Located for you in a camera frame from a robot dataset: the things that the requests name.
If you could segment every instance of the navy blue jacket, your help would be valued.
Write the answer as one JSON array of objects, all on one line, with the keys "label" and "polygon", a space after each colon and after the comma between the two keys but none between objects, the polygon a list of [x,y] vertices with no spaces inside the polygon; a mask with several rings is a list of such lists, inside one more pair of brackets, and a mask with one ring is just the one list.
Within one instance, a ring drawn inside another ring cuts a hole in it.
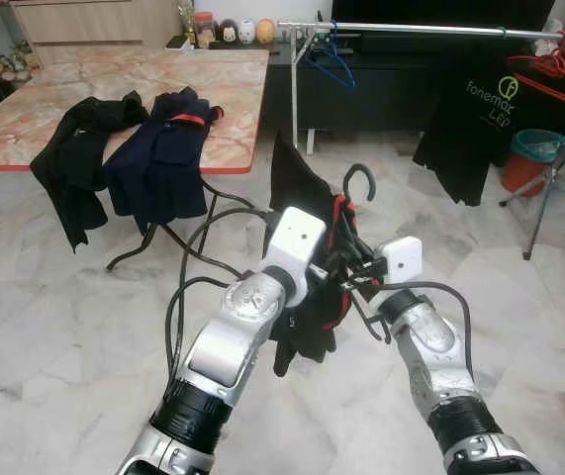
[{"label": "navy blue jacket", "polygon": [[133,215],[142,233],[205,214],[201,150],[222,116],[189,87],[156,97],[150,118],[104,165],[115,213]]}]

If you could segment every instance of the jar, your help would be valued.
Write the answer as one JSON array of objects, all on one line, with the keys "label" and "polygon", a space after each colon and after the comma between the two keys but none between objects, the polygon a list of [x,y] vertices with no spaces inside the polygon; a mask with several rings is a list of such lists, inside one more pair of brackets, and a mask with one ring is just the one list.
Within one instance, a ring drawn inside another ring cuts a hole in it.
[{"label": "jar", "polygon": [[214,29],[214,16],[212,13],[194,13],[194,32],[196,33],[196,43],[199,48],[207,49],[210,47],[210,43],[216,39]]}]

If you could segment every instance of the black jacket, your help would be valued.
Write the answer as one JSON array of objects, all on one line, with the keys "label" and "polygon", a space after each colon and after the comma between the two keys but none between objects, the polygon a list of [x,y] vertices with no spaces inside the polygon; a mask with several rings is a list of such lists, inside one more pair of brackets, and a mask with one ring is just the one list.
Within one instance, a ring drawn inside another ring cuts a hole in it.
[{"label": "black jacket", "polygon": [[85,230],[108,221],[95,191],[106,187],[102,156],[109,135],[139,124],[146,117],[147,111],[135,91],[121,101],[88,97],[64,114],[47,146],[31,162],[73,251],[79,243],[88,243]]},{"label": "black jacket", "polygon": [[205,214],[201,150],[222,115],[189,87],[158,96],[150,118],[104,165],[115,213],[134,215],[142,233]]}]

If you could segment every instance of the marble table top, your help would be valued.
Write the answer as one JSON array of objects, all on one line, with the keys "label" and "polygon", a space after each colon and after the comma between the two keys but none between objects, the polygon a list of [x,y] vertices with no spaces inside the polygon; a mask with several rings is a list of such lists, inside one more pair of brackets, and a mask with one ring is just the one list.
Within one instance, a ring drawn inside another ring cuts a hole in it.
[{"label": "marble table top", "polygon": [[[56,64],[0,103],[0,171],[29,171],[29,163],[47,144],[62,115],[88,96],[121,99],[135,89],[150,110],[155,96],[189,85],[225,110],[203,147],[201,171],[247,173],[267,61],[265,50],[69,48]],[[135,130],[112,135],[104,160]]]}]

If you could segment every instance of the figurine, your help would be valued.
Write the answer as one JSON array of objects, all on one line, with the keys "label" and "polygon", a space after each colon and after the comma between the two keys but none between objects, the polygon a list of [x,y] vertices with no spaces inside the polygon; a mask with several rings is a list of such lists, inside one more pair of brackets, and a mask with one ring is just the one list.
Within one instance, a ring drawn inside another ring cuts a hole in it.
[{"label": "figurine", "polygon": [[234,20],[223,20],[219,28],[219,38],[225,43],[235,43],[238,40],[238,25]]},{"label": "figurine", "polygon": [[245,18],[240,22],[238,27],[238,36],[240,37],[240,42],[244,45],[249,45],[253,43],[255,39],[255,25],[248,18]]},{"label": "figurine", "polygon": [[255,36],[263,45],[273,42],[273,39],[275,38],[275,24],[273,21],[268,18],[260,20],[258,22],[258,27],[255,30]]}]

